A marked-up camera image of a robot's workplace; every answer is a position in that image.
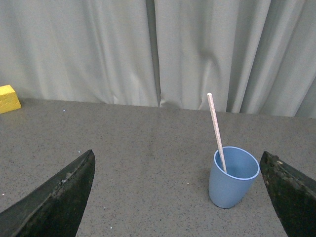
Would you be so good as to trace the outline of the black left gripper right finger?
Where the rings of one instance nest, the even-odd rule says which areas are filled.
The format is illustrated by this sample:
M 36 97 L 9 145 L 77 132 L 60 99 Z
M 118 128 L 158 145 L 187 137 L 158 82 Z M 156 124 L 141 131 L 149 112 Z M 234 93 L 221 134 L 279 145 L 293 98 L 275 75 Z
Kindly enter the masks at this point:
M 289 237 L 316 235 L 316 181 L 267 151 L 260 170 L 275 212 Z

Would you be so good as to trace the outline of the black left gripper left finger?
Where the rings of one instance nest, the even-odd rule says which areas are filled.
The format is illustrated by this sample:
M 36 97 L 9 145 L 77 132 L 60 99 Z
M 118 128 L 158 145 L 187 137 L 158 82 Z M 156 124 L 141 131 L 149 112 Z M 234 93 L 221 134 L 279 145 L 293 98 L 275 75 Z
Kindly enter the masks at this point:
M 95 174 L 92 150 L 81 154 L 0 214 L 2 237 L 74 237 Z

